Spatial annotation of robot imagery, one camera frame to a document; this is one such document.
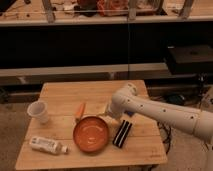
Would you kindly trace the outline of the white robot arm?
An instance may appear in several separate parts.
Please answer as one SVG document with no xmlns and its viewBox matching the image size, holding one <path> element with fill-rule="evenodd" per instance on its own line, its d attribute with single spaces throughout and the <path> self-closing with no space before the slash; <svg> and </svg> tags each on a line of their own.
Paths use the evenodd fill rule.
<svg viewBox="0 0 213 171">
<path fill-rule="evenodd" d="M 118 89 L 106 107 L 106 113 L 116 120 L 125 112 L 142 114 L 207 143 L 213 139 L 213 113 L 139 97 L 137 87 L 132 83 Z"/>
</svg>

